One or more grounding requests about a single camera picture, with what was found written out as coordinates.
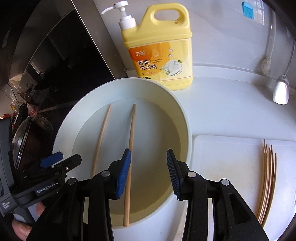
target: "chopstick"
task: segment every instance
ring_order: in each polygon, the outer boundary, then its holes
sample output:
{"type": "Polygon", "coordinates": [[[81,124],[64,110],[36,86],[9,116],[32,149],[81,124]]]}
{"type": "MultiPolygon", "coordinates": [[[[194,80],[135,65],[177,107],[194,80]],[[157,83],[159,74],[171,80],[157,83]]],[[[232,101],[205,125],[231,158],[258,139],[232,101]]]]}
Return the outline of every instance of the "chopstick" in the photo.
{"type": "MultiPolygon", "coordinates": [[[[136,104],[133,105],[133,114],[131,119],[131,132],[128,148],[131,151],[131,164],[133,157],[133,136],[135,130],[135,116],[136,116],[136,104]]],[[[128,227],[130,224],[130,203],[131,203],[131,165],[128,171],[126,179],[125,195],[124,195],[124,213],[123,213],[123,225],[128,227]]]]}
{"type": "Polygon", "coordinates": [[[261,199],[257,214],[259,223],[264,226],[267,216],[270,211],[276,181],[276,163],[277,156],[274,153],[272,145],[267,146],[263,140],[263,162],[262,162],[262,177],[261,177],[261,199]]]}
{"type": "Polygon", "coordinates": [[[97,144],[97,147],[96,147],[96,154],[94,156],[94,162],[93,162],[93,167],[92,167],[92,171],[91,171],[91,177],[94,177],[96,175],[96,169],[97,169],[97,166],[98,166],[100,150],[101,150],[103,137],[104,137],[106,125],[107,125],[107,122],[108,122],[108,119],[109,119],[109,114],[110,114],[111,108],[112,108],[112,105],[110,104],[109,107],[108,107],[108,110],[106,112],[106,115],[105,115],[105,119],[104,119],[102,129],[101,129],[101,132],[100,132],[98,144],[97,144]]]}

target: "dishwashing detergent bottle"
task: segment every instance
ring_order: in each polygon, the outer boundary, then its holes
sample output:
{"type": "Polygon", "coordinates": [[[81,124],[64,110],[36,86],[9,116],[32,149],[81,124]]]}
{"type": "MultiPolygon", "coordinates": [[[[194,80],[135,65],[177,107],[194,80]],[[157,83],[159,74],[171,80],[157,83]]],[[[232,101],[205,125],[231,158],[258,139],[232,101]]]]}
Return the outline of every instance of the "dishwashing detergent bottle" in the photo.
{"type": "Polygon", "coordinates": [[[121,1],[105,9],[102,14],[119,9],[119,26],[124,45],[141,78],[158,82],[169,90],[185,89],[192,83],[192,46],[188,10],[179,3],[149,6],[141,25],[137,26],[131,15],[126,14],[127,1],[121,1]],[[175,10],[177,20],[157,20],[154,14],[163,10],[175,10]]]}

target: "white bottle cap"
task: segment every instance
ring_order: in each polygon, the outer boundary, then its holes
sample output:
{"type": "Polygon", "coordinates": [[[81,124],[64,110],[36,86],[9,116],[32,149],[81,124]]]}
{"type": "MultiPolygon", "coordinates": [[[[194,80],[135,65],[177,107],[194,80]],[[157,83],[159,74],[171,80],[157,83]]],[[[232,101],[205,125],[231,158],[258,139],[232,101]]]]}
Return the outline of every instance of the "white bottle cap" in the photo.
{"type": "Polygon", "coordinates": [[[131,15],[126,15],[126,9],[124,6],[127,6],[128,2],[127,1],[121,1],[118,3],[113,4],[113,6],[106,8],[101,14],[104,14],[105,12],[112,10],[112,9],[119,9],[121,13],[121,18],[119,19],[119,26],[121,30],[125,30],[128,28],[133,28],[136,27],[136,21],[134,18],[131,17],[131,15]]]}

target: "bottle label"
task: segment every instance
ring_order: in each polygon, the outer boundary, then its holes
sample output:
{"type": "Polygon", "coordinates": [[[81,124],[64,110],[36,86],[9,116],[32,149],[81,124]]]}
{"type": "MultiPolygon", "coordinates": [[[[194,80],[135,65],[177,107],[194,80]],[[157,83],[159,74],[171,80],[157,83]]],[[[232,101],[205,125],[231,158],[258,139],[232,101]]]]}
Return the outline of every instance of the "bottle label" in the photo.
{"type": "Polygon", "coordinates": [[[143,45],[129,53],[141,78],[165,81],[192,76],[191,39],[143,45]]]}

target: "human hand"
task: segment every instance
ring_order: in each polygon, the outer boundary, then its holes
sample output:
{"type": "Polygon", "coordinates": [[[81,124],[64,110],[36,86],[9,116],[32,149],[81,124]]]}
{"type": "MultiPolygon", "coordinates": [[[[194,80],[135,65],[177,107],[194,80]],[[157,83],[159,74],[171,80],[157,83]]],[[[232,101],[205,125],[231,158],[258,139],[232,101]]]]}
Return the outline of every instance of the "human hand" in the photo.
{"type": "MultiPolygon", "coordinates": [[[[38,202],[37,206],[36,206],[36,212],[38,217],[40,217],[40,215],[43,213],[45,207],[42,204],[42,202],[38,202]]],[[[25,224],[25,223],[21,223],[19,221],[16,221],[16,219],[14,219],[12,221],[12,228],[15,232],[15,234],[22,240],[22,241],[26,241],[29,233],[32,230],[32,227],[30,227],[29,225],[25,224]]]]}

